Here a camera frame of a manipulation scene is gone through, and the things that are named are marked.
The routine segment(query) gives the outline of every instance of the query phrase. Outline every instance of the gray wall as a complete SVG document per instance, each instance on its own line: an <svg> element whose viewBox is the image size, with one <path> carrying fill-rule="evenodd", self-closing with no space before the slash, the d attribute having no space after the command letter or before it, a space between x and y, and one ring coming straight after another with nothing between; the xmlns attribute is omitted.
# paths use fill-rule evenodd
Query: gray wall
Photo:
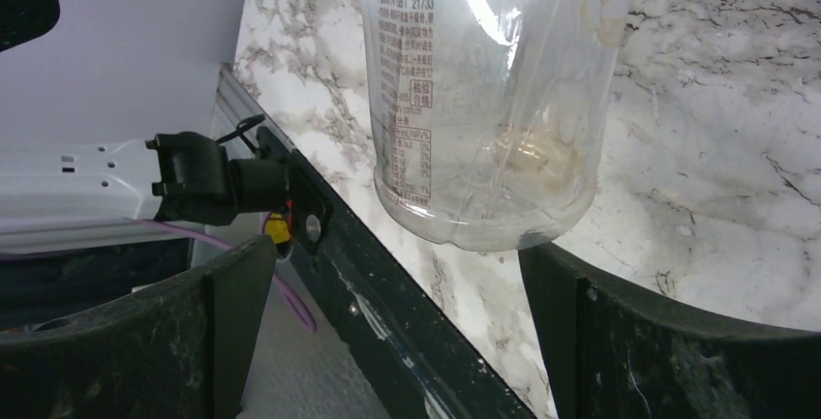
<svg viewBox="0 0 821 419"><path fill-rule="evenodd" d="M0 143L207 134L243 0L60 0L44 36L0 53Z"/></svg>

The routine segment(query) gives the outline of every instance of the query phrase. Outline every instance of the white marble table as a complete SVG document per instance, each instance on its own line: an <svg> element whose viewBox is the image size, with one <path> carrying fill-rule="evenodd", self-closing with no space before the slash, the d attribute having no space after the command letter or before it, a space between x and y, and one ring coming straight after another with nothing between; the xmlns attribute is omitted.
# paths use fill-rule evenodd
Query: white marble table
<svg viewBox="0 0 821 419"><path fill-rule="evenodd" d="M633 10L598 193L557 243L687 304L821 330L821 3L634 0ZM516 254L431 245L382 210L362 42L357 0L246 0L235 71L487 362L550 417Z"/></svg>

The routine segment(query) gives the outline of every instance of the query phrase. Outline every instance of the screw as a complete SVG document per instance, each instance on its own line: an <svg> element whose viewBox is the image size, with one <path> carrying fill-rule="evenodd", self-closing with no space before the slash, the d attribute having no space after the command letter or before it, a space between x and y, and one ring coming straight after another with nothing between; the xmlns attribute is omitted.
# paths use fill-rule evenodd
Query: screw
<svg viewBox="0 0 821 419"><path fill-rule="evenodd" d="M305 231L308 233L308 240L318 241L319 235L322 234L322 225L319 223L319 218L313 214L308 216L308 219L305 220Z"/></svg>

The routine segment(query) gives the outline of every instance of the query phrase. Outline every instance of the transparent plastic bottle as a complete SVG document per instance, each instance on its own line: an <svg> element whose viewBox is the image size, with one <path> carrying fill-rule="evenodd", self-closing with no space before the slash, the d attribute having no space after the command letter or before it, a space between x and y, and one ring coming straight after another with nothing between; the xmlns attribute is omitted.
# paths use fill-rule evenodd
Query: transparent plastic bottle
<svg viewBox="0 0 821 419"><path fill-rule="evenodd" d="M524 249L590 207L630 0L362 0L375 183L435 243Z"/></svg>

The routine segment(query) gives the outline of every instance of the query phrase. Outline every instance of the bottle bottom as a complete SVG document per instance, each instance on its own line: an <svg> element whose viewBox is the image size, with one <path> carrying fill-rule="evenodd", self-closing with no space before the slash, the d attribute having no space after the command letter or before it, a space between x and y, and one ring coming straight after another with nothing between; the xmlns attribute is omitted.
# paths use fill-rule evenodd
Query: bottle bottom
<svg viewBox="0 0 821 419"><path fill-rule="evenodd" d="M509 208L508 214L470 219L436 205L399 196L379 175L374 176L374 183L385 211L407 231L436 244L450 243L466 251L485 253L524 250L555 240L581 219L594 194L593 190L590 195L573 201L562 211L562 220L551 217L532 203L532 209L514 212L511 206L520 204L509 196L502 201L508 204L496 203L497 211ZM464 191L452 190L455 194Z"/></svg>

